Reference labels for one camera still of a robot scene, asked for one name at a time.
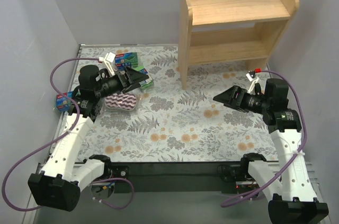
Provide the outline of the aluminium frame rail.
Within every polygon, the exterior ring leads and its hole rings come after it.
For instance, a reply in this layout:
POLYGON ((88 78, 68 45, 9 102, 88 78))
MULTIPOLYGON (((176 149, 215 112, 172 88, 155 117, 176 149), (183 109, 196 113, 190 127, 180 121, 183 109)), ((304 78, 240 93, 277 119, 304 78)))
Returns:
POLYGON ((302 156, 238 162, 111 162, 88 183, 41 179, 37 223, 328 223, 302 156))

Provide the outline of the floral patterned table mat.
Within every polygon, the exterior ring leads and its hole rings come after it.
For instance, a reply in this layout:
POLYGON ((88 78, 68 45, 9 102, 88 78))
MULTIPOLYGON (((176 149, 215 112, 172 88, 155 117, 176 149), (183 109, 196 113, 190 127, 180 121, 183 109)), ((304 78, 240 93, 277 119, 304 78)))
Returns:
POLYGON ((153 79, 148 89, 136 89, 133 111, 104 107, 82 141, 78 161, 104 154, 114 162, 238 161, 246 153, 278 156, 259 114, 224 107, 213 98, 237 85, 249 88, 241 61, 192 66, 182 89, 177 46, 86 47, 61 91, 74 89, 79 70, 108 52, 135 52, 153 79))

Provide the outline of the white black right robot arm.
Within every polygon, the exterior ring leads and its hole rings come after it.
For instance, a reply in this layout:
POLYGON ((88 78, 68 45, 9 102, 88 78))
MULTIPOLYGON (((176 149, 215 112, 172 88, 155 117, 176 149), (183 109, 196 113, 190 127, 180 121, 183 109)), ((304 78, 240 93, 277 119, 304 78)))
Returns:
POLYGON ((302 151, 306 131, 297 111, 288 108, 290 86, 269 78, 265 90, 256 84, 255 93, 233 86, 213 99, 225 107, 262 115, 278 154, 280 170, 274 174, 263 155, 250 153, 241 159, 246 174, 259 188, 242 193, 243 200, 263 192, 272 223, 320 223, 328 216, 326 203, 319 202, 313 189, 302 151))

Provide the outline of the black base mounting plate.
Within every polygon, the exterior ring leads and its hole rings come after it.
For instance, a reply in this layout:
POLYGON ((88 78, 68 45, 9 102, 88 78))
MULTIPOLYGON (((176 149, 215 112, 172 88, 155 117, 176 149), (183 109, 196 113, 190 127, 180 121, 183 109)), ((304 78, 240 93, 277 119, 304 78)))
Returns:
POLYGON ((240 162, 136 162, 106 164, 103 178, 130 181, 135 192, 221 192, 236 194, 256 183, 240 162))

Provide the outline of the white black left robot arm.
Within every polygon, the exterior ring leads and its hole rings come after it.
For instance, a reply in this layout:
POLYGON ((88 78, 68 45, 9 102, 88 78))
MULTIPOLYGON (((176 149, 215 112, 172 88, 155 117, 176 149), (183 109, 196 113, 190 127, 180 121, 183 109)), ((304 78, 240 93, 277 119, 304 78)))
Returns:
POLYGON ((68 109, 66 134, 38 174, 31 174, 28 186, 39 206, 72 211, 81 191, 94 180, 112 176, 108 156, 93 155, 74 170, 82 141, 100 114, 104 98, 112 94, 127 93, 139 88, 148 75, 125 68, 111 76, 107 69, 86 65, 80 69, 79 85, 72 93, 75 104, 68 109))

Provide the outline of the wooden two-tier shelf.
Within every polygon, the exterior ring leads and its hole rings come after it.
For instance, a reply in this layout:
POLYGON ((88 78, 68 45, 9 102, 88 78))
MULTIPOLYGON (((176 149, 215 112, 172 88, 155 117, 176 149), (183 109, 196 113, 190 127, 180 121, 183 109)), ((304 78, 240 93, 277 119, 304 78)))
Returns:
POLYGON ((263 69, 299 8, 299 0, 181 0, 178 65, 245 61, 263 69))

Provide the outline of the green blue sponge pack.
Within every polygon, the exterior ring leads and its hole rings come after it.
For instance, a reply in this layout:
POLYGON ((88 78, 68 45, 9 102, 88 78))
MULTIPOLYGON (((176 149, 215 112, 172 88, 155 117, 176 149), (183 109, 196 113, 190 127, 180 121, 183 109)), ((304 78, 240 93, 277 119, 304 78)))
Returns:
POLYGON ((71 105, 72 105, 71 100, 63 97, 60 94, 56 95, 55 107, 59 112, 67 112, 71 105))
POLYGON ((136 52, 117 54, 114 61, 118 70, 123 70, 125 67, 137 68, 139 66, 139 58, 136 52))
POLYGON ((153 81, 152 77, 149 75, 146 68, 144 66, 139 66, 139 67, 136 68, 136 70, 148 76, 148 78, 146 80, 140 82, 140 90, 144 92, 144 91, 152 88, 154 86, 154 81, 153 81))

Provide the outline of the purple wavy sponge pack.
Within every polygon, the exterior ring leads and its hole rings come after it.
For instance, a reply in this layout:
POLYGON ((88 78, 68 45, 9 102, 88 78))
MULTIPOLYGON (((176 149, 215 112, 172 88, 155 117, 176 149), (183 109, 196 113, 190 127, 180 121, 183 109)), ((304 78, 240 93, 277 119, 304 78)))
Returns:
POLYGON ((138 105, 138 99, 134 94, 112 94, 104 100, 104 108, 107 111, 133 111, 138 105))

